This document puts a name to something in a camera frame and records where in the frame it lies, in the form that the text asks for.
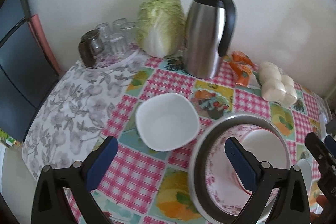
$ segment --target brown jar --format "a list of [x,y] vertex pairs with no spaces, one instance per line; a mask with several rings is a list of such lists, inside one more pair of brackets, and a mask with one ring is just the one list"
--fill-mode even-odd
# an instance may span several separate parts
[[82,40],[88,41],[93,56],[100,54],[104,50],[104,44],[99,38],[97,29],[85,33],[82,36]]
[[88,40],[82,40],[78,44],[78,51],[85,67],[93,67],[95,65],[96,61],[91,52],[90,42]]

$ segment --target floor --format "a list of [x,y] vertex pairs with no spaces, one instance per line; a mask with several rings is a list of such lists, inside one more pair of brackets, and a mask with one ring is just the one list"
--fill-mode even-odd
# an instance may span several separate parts
[[0,193],[2,194],[2,164],[3,164],[3,158],[5,156],[5,150],[6,147],[0,143]]
[[6,148],[2,160],[1,150],[2,148],[2,196],[19,223],[30,224],[36,181],[23,162],[20,152]]

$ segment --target metal pot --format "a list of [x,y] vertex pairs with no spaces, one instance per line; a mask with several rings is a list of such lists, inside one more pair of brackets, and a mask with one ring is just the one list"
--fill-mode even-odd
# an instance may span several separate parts
[[[214,122],[202,134],[196,143],[190,158],[188,170],[188,187],[190,197],[199,213],[206,220],[213,224],[231,224],[236,216],[229,215],[219,209],[212,210],[209,208],[209,200],[207,200],[207,197],[209,199],[210,197],[204,194],[204,191],[207,191],[205,183],[203,183],[204,187],[200,187],[198,182],[205,181],[204,168],[206,164],[206,157],[209,154],[209,150],[212,147],[212,144],[224,131],[240,124],[254,124],[256,126],[268,129],[277,135],[282,144],[286,147],[286,168],[289,169],[291,166],[289,150],[285,139],[276,126],[266,118],[249,112],[236,112],[228,114]],[[275,199],[265,207],[260,216],[260,220],[264,220],[268,217],[274,201]]]

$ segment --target pink gingham tablecloth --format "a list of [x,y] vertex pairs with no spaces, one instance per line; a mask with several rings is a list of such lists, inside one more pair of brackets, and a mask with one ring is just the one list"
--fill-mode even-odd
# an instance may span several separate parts
[[[199,80],[182,68],[181,54],[167,59],[149,58],[122,95],[120,103],[100,133],[96,145],[108,135],[118,138],[118,153],[93,197],[114,222],[120,223],[190,223],[207,221],[189,204],[186,174],[192,149],[197,138],[211,123],[229,112],[248,111],[270,119],[283,133],[291,155],[291,163],[307,158],[313,170],[309,196],[315,209],[320,192],[318,165],[304,146],[309,132],[320,134],[319,113],[322,101],[310,90],[295,83],[299,101],[289,109],[267,102],[260,90],[235,87],[228,58],[218,76]],[[189,144],[169,152],[157,152],[144,145],[135,126],[134,113],[143,101],[159,94],[174,92],[189,99],[195,106],[201,129]],[[279,116],[285,119],[281,124]],[[185,200],[176,198],[183,193]],[[72,196],[69,198],[75,218],[85,223]]]

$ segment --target orange package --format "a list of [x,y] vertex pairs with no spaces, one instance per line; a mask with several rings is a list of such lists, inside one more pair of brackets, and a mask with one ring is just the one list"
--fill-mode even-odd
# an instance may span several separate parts
[[250,65],[251,67],[254,67],[254,64],[252,63],[251,59],[243,52],[239,52],[239,51],[232,52],[232,61],[238,62],[241,64],[247,64],[247,65]]
[[249,65],[230,62],[230,67],[233,70],[234,80],[236,85],[241,85],[246,88],[259,89],[258,81]]

